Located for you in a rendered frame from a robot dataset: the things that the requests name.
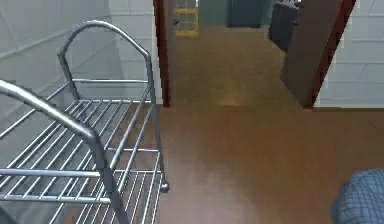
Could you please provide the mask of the yellow shelf unit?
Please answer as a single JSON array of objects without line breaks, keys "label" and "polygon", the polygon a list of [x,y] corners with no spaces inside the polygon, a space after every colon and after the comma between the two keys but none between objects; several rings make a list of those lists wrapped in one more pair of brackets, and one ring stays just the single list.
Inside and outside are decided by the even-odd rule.
[{"label": "yellow shelf unit", "polygon": [[198,35],[199,0],[176,0],[174,8],[175,19],[180,21],[175,25],[177,36],[193,37]]}]

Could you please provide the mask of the dark blue cabinet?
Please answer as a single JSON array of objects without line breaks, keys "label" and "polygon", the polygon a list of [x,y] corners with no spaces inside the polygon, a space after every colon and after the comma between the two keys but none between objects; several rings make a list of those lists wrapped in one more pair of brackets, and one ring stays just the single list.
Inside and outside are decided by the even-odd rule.
[{"label": "dark blue cabinet", "polygon": [[227,26],[260,28],[264,0],[228,0]]}]

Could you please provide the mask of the brown room door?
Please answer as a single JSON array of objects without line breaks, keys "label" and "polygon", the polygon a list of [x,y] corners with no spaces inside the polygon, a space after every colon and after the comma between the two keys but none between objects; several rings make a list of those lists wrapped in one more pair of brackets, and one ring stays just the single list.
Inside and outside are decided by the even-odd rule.
[{"label": "brown room door", "polygon": [[302,0],[281,81],[312,109],[357,0]]}]

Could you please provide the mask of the blue checked cushion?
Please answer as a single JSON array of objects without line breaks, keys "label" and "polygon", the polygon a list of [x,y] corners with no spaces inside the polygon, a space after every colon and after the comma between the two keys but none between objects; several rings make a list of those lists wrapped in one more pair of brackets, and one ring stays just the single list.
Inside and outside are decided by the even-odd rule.
[{"label": "blue checked cushion", "polygon": [[354,172],[336,196],[334,224],[384,224],[384,168]]}]

